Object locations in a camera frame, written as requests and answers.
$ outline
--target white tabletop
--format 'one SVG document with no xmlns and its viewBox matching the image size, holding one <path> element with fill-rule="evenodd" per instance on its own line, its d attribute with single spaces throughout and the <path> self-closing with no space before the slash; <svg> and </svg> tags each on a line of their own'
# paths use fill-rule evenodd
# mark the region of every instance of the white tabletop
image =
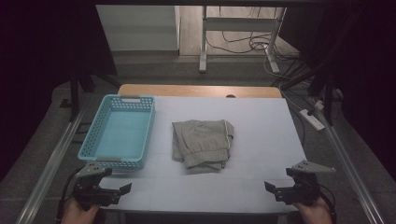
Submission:
<svg viewBox="0 0 396 224">
<path fill-rule="evenodd" d="M 277 187 L 294 182 L 286 168 L 305 159 L 284 99 L 157 96 L 156 114 L 143 170 L 113 174 L 102 188 L 133 183 L 109 209 L 150 212 L 285 213 L 264 181 Z M 186 169 L 172 159 L 172 122 L 226 119 L 234 126 L 225 168 Z"/>
</svg>

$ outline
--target black curtain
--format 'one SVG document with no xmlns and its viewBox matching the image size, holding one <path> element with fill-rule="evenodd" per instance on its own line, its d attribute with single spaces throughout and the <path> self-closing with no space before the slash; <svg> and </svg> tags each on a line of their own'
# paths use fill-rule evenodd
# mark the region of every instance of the black curtain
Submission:
<svg viewBox="0 0 396 224">
<path fill-rule="evenodd" d="M 44 118 L 55 87 L 72 72 L 117 72 L 89 1 L 2 1 L 0 50 L 3 179 Z"/>
<path fill-rule="evenodd" d="M 344 94 L 346 119 L 396 180 L 395 11 L 391 1 L 367 0 L 337 51 L 332 70 L 335 88 Z M 315 67 L 324 59 L 346 15 L 344 9 L 336 8 L 288 9 L 279 35 Z"/>
</svg>

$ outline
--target person's hand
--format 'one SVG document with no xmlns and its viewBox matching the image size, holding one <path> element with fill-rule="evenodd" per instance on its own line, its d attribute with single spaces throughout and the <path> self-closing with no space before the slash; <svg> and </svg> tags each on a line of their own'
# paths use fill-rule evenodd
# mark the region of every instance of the person's hand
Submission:
<svg viewBox="0 0 396 224">
<path fill-rule="evenodd" d="M 300 211 L 305 224 L 332 224 L 329 206 L 320 197 L 311 206 L 302 203 L 293 205 Z"/>
<path fill-rule="evenodd" d="M 75 198 L 71 198 L 64 206 L 62 224 L 92 224 L 99 208 L 99 204 L 93 204 L 90 210 L 85 211 Z"/>
</svg>

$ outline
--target floor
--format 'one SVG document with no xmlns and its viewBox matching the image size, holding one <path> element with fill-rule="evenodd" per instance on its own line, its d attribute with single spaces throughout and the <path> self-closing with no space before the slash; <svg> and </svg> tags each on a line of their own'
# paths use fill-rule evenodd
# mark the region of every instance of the floor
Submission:
<svg viewBox="0 0 396 224">
<path fill-rule="evenodd" d="M 223 15 L 226 16 L 254 17 L 259 12 L 257 8 L 249 7 L 240 7 L 236 11 L 233 10 L 235 8 L 221 9 Z M 252 51 L 242 56 L 208 48 L 208 54 L 216 55 L 216 57 L 208 58 L 206 75 L 199 74 L 197 66 L 199 58 L 197 55 L 200 51 L 201 37 L 197 34 L 200 33 L 202 11 L 200 7 L 183 7 L 181 11 L 184 13 L 181 13 L 182 41 L 180 43 L 180 55 L 172 53 L 139 53 L 136 55 L 132 52 L 114 52 L 114 61 L 119 71 L 119 76 L 115 77 L 116 80 L 121 83 L 269 86 L 277 79 L 271 73 L 265 72 L 265 67 L 262 64 L 264 59 L 262 51 Z M 273 8 L 268 8 L 268 11 L 262 9 L 260 15 L 273 17 L 274 12 Z M 219 15 L 219 8 L 211 7 L 208 13 L 217 16 Z M 227 39 L 250 36 L 250 34 L 232 33 L 225 33 L 225 35 Z M 226 41 L 223 41 L 221 32 L 213 32 L 213 34 L 208 35 L 207 39 L 213 45 L 234 51 L 249 49 L 247 42 L 226 43 Z M 281 39 L 278 39 L 276 44 L 282 54 L 295 55 L 297 52 L 293 47 L 282 42 Z M 291 61 L 279 61 L 279 63 L 281 72 L 284 73 Z M 100 104 L 104 94 L 117 92 L 117 88 L 103 80 L 96 77 L 93 77 L 93 79 L 96 89 L 92 94 L 90 108 L 81 123 L 92 120 L 96 112 L 95 108 Z M 302 97 L 305 100 L 307 99 L 304 88 L 304 84 L 297 86 L 294 89 L 297 95 L 288 93 L 289 98 L 298 106 L 306 105 L 306 102 L 302 100 Z M 63 99 L 70 98 L 69 92 L 70 87 L 67 83 L 54 90 L 53 103 L 47 116 L 42 120 L 13 169 L 0 183 L 0 223 L 15 223 L 31 195 L 37 179 L 41 176 L 53 149 L 58 146 L 59 139 L 69 125 L 70 116 L 69 108 L 60 108 L 59 105 Z M 364 141 L 343 118 L 340 104 L 341 102 L 337 102 L 333 107 L 334 126 L 340 132 L 340 138 L 346 146 L 347 153 L 354 161 L 364 184 L 383 215 L 384 223 L 396 223 L 396 214 L 393 209 L 394 204 L 396 204 L 396 184 L 370 148 L 365 145 Z M 304 151 L 307 158 L 315 158 L 318 162 L 329 162 L 339 166 L 337 169 L 340 172 L 337 173 L 337 176 L 320 177 L 320 180 L 326 183 L 336 194 L 339 223 L 370 223 L 361 208 L 359 198 L 348 183 L 348 177 L 343 172 L 343 167 L 340 166 L 338 158 L 332 152 L 332 145 L 329 143 L 326 134 L 316 132 L 309 124 L 299 120 L 299 117 L 293 114 L 292 110 L 290 113 L 302 141 L 303 139 L 305 141 Z M 77 164 L 75 153 L 78 152 L 83 139 L 84 135 L 73 135 L 67 149 L 68 153 L 60 166 L 60 171 L 50 184 L 46 197 L 39 204 L 40 208 L 37 214 L 33 214 L 35 216 L 33 223 L 53 223 L 62 186 L 67 178 L 68 171 Z M 107 223 L 117 221 L 116 215 L 109 214 Z"/>
</svg>

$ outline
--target plastic basket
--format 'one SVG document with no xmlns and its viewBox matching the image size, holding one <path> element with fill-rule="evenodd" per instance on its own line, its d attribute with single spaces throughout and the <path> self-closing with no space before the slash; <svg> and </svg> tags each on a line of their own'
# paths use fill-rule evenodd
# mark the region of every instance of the plastic basket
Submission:
<svg viewBox="0 0 396 224">
<path fill-rule="evenodd" d="M 104 97 L 78 158 L 119 171 L 144 167 L 155 102 L 152 96 Z"/>
</svg>

